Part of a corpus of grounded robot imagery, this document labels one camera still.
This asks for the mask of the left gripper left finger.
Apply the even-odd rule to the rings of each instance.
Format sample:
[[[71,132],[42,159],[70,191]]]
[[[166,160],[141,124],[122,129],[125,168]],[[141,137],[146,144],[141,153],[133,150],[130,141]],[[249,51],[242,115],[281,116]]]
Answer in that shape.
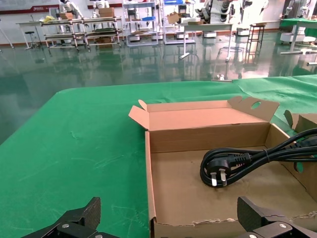
[[[97,231],[101,220],[101,199],[93,197],[86,206],[66,211],[56,222],[26,235],[26,238],[107,238]]]

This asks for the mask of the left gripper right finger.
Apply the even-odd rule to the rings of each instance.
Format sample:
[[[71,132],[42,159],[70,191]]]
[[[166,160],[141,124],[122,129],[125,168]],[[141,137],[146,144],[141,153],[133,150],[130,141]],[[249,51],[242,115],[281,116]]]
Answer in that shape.
[[[315,238],[316,232],[292,223],[276,210],[259,207],[244,196],[237,199],[238,222],[246,231],[241,238]]]

